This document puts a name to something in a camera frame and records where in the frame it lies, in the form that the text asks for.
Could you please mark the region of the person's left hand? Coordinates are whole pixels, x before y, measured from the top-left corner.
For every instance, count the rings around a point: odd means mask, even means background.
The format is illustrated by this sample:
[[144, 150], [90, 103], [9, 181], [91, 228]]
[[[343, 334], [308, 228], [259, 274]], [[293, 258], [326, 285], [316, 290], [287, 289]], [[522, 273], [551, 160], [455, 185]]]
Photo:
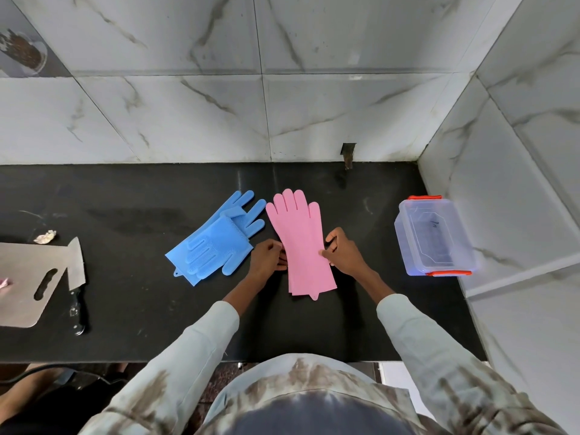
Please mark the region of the person's left hand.
[[268, 239], [258, 243], [250, 254], [250, 270], [246, 278], [262, 289], [275, 272], [271, 271], [271, 263], [276, 260], [288, 261], [281, 242]]

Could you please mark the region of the person's right hand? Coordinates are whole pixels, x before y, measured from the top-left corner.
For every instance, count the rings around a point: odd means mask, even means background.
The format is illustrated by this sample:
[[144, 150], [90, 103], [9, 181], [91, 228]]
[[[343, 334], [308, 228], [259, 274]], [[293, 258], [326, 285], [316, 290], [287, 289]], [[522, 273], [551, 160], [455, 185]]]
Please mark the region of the person's right hand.
[[363, 259], [354, 241], [348, 239], [340, 227], [333, 229], [326, 237], [328, 246], [325, 249], [337, 249], [338, 262], [330, 263], [339, 271], [354, 279], [360, 279], [370, 272], [370, 267]]

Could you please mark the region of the pink silicone glove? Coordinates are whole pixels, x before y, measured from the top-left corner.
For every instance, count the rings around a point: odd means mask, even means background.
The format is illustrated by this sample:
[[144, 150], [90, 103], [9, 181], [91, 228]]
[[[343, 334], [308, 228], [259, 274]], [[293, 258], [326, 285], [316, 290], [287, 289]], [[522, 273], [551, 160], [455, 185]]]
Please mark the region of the pink silicone glove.
[[319, 295], [336, 289], [330, 263], [318, 254], [324, 249], [319, 204], [308, 203], [300, 189], [285, 189], [266, 204], [266, 213], [285, 248], [288, 265], [308, 267]]
[[289, 292], [293, 296], [309, 296], [313, 300], [318, 299], [317, 287], [310, 274], [310, 269], [288, 265]]

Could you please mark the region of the person's left forearm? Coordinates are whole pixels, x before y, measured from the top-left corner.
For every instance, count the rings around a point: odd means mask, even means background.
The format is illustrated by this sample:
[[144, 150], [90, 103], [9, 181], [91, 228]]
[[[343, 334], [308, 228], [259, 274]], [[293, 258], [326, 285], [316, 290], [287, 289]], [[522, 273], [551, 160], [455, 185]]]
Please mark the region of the person's left forearm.
[[246, 276], [226, 300], [132, 378], [78, 435], [181, 435], [236, 333], [241, 313], [268, 277]]

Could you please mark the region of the person's right forearm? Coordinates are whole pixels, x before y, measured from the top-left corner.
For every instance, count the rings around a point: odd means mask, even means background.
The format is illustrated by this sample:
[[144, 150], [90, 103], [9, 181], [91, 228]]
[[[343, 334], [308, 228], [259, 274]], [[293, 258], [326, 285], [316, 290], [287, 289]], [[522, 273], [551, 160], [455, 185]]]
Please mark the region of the person's right forearm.
[[568, 435], [499, 373], [364, 265], [356, 281], [435, 420], [453, 435]]

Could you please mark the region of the blue silicone bristle glove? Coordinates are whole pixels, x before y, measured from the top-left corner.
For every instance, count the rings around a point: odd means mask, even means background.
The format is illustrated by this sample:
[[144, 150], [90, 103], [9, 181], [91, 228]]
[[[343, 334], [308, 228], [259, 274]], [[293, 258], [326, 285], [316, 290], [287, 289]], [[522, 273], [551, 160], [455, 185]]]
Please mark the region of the blue silicone bristle glove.
[[221, 269], [225, 276], [232, 275], [253, 248], [237, 224], [240, 219], [241, 216], [221, 216], [191, 240], [183, 274], [205, 279]]
[[259, 199], [248, 211], [244, 210], [244, 206], [249, 203], [254, 197], [253, 191], [249, 190], [245, 193], [240, 191], [234, 192], [234, 194], [229, 197], [224, 204], [197, 230], [190, 234], [186, 239], [181, 241], [177, 246], [170, 250], [166, 254], [166, 258], [175, 266], [173, 272], [174, 277], [185, 277], [186, 280], [192, 285], [197, 285], [203, 279], [197, 279], [195, 277], [188, 277], [183, 274], [185, 269], [185, 259], [188, 254], [188, 244], [191, 240], [197, 238], [202, 234], [207, 227], [214, 223], [221, 216], [241, 216], [241, 219], [237, 222], [238, 226], [243, 230], [245, 235], [250, 238], [257, 234], [265, 226], [265, 221], [260, 219], [260, 214], [265, 210], [266, 201], [264, 199]]

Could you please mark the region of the clear container with orange clips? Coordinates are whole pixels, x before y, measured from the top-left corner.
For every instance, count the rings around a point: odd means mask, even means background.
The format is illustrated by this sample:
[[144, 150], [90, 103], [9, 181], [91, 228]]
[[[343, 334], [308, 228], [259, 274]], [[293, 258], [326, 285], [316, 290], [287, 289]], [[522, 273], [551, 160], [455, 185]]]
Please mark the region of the clear container with orange clips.
[[441, 195], [413, 195], [398, 208], [395, 232], [409, 276], [473, 274], [475, 253], [451, 200]]

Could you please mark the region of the person's stained pale shirt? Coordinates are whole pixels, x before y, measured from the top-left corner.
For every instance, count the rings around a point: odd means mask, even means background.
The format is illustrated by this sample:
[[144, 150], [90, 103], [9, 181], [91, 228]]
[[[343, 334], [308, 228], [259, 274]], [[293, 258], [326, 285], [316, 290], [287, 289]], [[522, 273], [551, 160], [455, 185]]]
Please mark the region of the person's stained pale shirt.
[[222, 389], [195, 435], [428, 435], [408, 390], [314, 354], [262, 362]]

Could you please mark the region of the steel cutting board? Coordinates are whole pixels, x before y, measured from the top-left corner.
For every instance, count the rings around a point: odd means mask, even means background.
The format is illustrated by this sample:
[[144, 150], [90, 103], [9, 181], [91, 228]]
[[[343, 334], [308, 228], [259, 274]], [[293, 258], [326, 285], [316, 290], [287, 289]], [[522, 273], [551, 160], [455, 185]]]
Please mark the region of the steel cutting board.
[[68, 264], [66, 246], [0, 242], [0, 327], [31, 328]]

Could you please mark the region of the bowl of brown seeds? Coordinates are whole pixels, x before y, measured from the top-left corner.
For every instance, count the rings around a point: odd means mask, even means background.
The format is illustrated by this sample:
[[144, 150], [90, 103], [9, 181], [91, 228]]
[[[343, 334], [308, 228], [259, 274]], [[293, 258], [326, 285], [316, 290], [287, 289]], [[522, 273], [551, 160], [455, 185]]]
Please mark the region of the bowl of brown seeds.
[[48, 49], [42, 41], [32, 41], [21, 32], [0, 31], [0, 53], [14, 62], [24, 76], [39, 75], [45, 68]]

